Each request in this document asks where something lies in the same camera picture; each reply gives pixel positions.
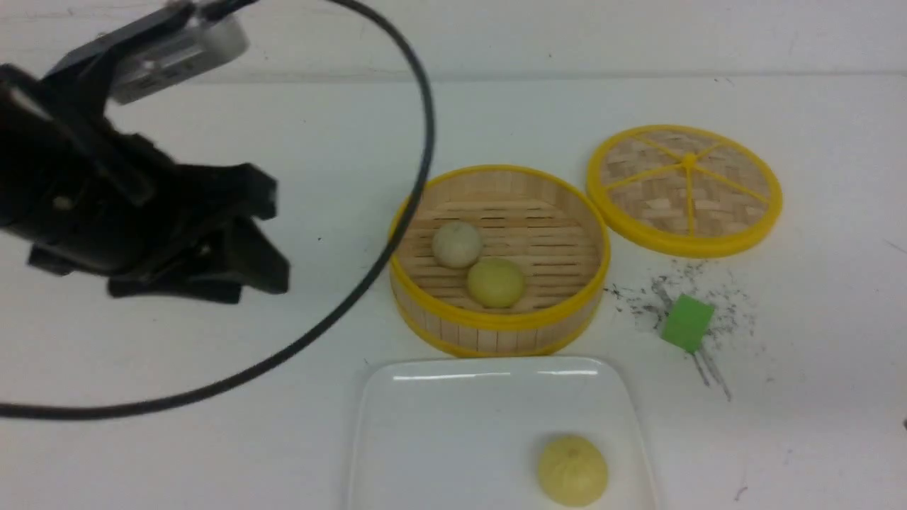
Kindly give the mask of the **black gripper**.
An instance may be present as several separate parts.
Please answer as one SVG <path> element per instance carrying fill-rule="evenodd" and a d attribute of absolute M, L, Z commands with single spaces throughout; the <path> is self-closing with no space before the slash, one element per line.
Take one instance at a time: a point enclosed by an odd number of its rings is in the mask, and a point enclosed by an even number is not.
<path fill-rule="evenodd" d="M 111 298 L 287 293 L 291 264 L 257 224 L 276 216 L 275 178 L 179 164 L 117 130 L 107 101 L 2 67 L 2 230 L 31 243 L 29 264 L 109 278 Z"/>

